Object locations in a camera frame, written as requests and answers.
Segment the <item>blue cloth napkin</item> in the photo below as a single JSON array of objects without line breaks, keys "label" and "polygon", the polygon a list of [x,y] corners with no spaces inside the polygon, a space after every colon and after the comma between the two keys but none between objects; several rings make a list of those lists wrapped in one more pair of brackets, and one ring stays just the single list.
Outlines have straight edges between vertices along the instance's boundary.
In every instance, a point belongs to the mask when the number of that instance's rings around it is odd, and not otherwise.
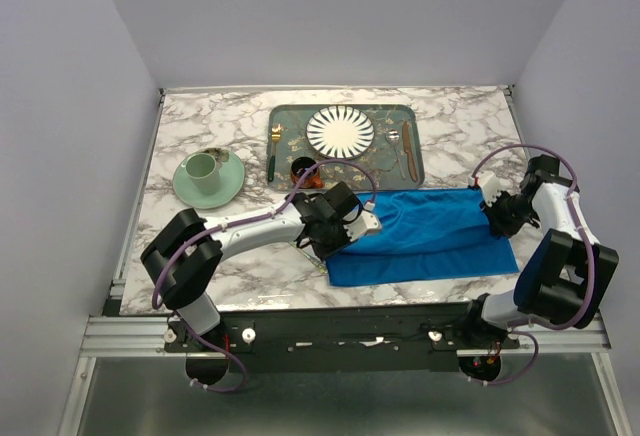
[{"label": "blue cloth napkin", "polygon": [[326,261],[329,282],[360,287],[511,274],[509,240],[490,232],[473,189],[385,191],[374,214],[382,230]]}]

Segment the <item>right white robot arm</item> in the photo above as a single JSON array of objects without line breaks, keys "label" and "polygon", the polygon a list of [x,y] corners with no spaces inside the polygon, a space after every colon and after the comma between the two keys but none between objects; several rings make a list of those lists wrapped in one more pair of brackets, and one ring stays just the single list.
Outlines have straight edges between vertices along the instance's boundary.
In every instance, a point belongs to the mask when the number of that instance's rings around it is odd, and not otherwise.
[{"label": "right white robot arm", "polygon": [[516,194],[504,190],[493,173],[473,171],[470,186],[482,195],[480,208],[492,235],[510,238],[529,224],[541,229],[543,237],[513,290],[473,301],[476,314],[459,326],[467,345],[483,347],[497,329],[527,324],[556,331],[583,329],[599,310],[619,255],[588,227],[576,178],[560,175],[563,164],[553,155],[531,158]]}]

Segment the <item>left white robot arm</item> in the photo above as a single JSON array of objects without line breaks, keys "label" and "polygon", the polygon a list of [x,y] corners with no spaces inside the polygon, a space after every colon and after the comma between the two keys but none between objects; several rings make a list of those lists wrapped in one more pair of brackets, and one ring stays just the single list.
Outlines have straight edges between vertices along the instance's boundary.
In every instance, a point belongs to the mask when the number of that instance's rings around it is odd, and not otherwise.
[{"label": "left white robot arm", "polygon": [[204,218],[177,213],[143,250],[140,260],[154,289],[154,309],[165,307],[189,325],[187,338],[201,351],[222,336],[221,315],[206,294],[220,263],[274,243],[308,243],[326,260],[380,228],[375,199],[363,202],[343,182],[321,193],[292,192],[261,210]]}]

